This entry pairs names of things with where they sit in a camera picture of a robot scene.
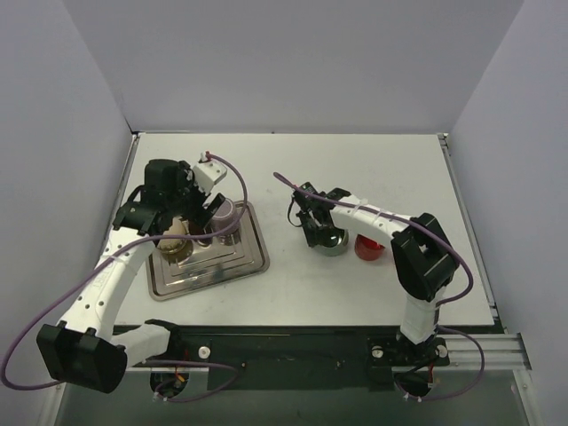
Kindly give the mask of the mauve cylindrical mug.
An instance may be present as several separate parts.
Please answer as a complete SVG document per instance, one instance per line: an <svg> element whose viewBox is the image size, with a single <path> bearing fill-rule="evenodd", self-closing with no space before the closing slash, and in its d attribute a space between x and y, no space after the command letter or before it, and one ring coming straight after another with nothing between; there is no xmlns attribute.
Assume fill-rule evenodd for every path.
<svg viewBox="0 0 568 426"><path fill-rule="evenodd" d="M225 199L223 204L217 209L215 215L209 222L210 230L218 233L231 226L225 233L220 233L217 238L221 244L231 246L238 240L240 223L236 220L239 211L235 203L230 199Z"/></svg>

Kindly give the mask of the teal glazed mug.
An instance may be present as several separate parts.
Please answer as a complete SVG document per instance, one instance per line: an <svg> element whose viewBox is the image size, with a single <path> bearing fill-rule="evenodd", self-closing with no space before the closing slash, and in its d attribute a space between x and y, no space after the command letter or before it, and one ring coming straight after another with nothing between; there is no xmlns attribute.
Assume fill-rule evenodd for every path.
<svg viewBox="0 0 568 426"><path fill-rule="evenodd" d="M325 229L318 236L315 250L323 256L340 256L349 245L349 233L342 229Z"/></svg>

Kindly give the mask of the red mug black handle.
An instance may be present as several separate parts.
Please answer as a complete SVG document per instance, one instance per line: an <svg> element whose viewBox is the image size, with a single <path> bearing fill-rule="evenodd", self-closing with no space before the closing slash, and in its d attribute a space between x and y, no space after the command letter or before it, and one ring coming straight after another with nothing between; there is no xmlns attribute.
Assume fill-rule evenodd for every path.
<svg viewBox="0 0 568 426"><path fill-rule="evenodd" d="M366 262L374 262L383 255L385 247L359 234L354 243L354 250L359 259Z"/></svg>

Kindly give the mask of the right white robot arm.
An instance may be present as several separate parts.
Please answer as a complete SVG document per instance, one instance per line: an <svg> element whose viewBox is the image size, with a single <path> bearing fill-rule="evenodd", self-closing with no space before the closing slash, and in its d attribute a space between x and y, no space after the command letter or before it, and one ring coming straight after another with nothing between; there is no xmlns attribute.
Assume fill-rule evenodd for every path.
<svg viewBox="0 0 568 426"><path fill-rule="evenodd" d="M390 248L398 282L406 291L396 350L407 363L423 358L436 333L436 303L458 268L438 220L428 213L395 217L341 188L318 193L308 183L294 191L292 199L310 247L330 247L338 237L354 233Z"/></svg>

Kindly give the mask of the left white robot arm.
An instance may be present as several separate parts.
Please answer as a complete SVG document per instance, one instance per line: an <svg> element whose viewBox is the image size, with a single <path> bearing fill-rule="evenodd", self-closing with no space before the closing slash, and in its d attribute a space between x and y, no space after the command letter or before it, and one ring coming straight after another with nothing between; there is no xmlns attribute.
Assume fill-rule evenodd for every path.
<svg viewBox="0 0 568 426"><path fill-rule="evenodd" d="M117 210L97 271L55 326L40 328L36 343L50 377L110 393L126 370L152 357L170 366L183 344L174 325L150 319L123 335L114 324L134 278L177 218L205 227L224 202L209 195L227 174L207 157L195 165L151 160L144 181Z"/></svg>

